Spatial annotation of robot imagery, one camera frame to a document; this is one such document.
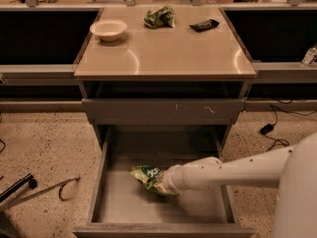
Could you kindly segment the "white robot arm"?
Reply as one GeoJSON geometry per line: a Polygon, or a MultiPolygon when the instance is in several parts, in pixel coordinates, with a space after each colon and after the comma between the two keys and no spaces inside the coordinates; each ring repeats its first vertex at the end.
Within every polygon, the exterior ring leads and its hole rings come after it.
{"type": "Polygon", "coordinates": [[[277,187],[272,238],[317,238],[317,134],[297,144],[222,163],[203,158],[170,167],[167,190],[209,189],[214,185],[277,187]]]}

